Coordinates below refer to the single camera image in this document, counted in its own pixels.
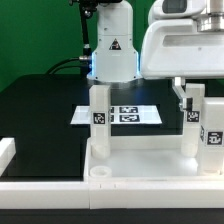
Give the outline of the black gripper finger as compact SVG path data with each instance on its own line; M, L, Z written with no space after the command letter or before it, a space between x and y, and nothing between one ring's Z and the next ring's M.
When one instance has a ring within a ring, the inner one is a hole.
M182 77L175 77L172 80L172 88L179 98L179 108L181 111L191 111L193 98L189 97L183 87L185 86L185 79Z

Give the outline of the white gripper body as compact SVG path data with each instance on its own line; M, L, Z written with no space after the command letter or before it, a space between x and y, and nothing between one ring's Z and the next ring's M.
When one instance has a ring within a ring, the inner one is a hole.
M145 79L224 78L224 33L198 32L192 19L155 21L143 39L140 71Z

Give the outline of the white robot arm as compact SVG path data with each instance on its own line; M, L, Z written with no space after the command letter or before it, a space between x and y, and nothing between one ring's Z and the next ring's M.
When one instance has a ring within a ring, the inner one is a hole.
M180 108L192 110L196 98L187 79L224 77L224 0L155 0L148 13L142 48L133 47L133 9L126 0L70 0L79 5L81 22L98 14L95 50L83 34L90 80L125 83L173 80Z

